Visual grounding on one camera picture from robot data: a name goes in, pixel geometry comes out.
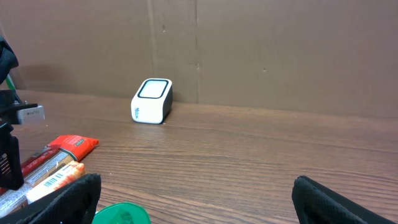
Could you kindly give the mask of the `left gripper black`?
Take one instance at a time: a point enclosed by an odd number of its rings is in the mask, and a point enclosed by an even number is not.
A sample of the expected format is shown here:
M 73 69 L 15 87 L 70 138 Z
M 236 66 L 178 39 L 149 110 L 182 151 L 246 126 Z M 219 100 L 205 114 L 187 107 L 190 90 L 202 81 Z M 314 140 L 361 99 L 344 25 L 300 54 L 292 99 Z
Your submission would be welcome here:
M 1 90 L 1 187 L 17 190 L 23 185 L 19 141 L 11 134 L 13 124 L 22 124 L 22 112 L 38 104 L 23 103 L 15 90 Z

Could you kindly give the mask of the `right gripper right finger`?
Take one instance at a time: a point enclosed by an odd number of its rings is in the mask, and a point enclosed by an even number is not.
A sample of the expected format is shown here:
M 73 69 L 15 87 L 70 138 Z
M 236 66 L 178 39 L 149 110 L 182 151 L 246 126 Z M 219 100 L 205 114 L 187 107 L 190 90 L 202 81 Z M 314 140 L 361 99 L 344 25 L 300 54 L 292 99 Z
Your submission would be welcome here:
M 295 179 L 292 201 L 300 224 L 393 224 L 302 175 Z

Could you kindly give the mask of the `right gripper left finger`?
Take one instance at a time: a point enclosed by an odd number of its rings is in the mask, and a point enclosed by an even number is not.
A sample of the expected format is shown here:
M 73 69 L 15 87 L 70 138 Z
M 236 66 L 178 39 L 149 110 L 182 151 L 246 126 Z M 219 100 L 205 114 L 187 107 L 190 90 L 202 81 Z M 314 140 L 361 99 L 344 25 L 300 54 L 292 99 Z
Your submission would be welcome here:
M 101 176 L 86 174 L 1 218 L 1 224 L 90 224 L 101 195 Z

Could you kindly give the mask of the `orange tissue packet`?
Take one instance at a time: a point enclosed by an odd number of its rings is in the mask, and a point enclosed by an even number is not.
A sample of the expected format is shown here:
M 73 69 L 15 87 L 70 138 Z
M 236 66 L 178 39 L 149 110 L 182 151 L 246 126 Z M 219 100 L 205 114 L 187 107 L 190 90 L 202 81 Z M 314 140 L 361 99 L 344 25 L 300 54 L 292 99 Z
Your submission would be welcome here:
M 76 161 L 71 161 L 56 173 L 47 177 L 41 183 L 36 185 L 32 190 L 26 193 L 28 204 L 32 204 L 42 197 L 60 189 L 63 186 L 79 179 L 85 175 L 85 165 Z

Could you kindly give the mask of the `green lid Knorr jar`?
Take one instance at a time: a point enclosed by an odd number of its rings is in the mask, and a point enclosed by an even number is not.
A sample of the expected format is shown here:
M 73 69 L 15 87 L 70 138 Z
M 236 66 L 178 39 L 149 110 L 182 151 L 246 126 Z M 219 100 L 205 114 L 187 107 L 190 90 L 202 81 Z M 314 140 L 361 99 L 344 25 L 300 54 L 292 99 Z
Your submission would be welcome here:
M 92 224 L 151 224 L 151 220 L 142 206 L 123 202 L 96 212 Z

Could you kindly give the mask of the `red snack bar packet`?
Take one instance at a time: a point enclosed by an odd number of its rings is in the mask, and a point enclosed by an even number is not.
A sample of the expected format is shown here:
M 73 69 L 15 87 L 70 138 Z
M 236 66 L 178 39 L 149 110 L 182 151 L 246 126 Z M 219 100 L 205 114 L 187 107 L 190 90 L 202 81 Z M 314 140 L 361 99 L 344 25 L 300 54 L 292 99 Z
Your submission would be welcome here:
M 18 190 L 1 189 L 1 217 L 29 204 L 26 193 L 71 161 L 82 163 L 99 141 L 79 135 L 62 135 L 22 163 L 24 184 Z

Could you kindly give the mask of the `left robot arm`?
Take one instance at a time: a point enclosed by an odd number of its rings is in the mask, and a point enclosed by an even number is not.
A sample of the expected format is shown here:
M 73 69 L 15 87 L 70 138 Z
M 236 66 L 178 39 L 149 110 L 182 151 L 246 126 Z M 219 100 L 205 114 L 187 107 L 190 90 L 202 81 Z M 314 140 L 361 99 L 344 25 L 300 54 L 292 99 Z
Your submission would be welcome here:
M 4 82 L 11 69 L 19 66 L 17 57 L 6 40 L 1 37 L 1 81 Z M 1 91 L 1 187 L 19 189 L 23 174 L 19 154 L 19 141 L 11 134 L 14 124 L 20 124 L 18 111 L 36 108 L 37 104 L 21 101 L 15 90 Z

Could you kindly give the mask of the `white barcode scanner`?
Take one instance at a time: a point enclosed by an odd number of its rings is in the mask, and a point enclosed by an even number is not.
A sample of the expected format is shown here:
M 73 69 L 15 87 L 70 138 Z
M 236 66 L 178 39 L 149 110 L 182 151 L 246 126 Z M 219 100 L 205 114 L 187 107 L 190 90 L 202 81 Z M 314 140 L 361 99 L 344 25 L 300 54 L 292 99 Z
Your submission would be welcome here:
M 131 116 L 137 123 L 162 124 L 173 103 L 172 81 L 148 78 L 131 101 Z

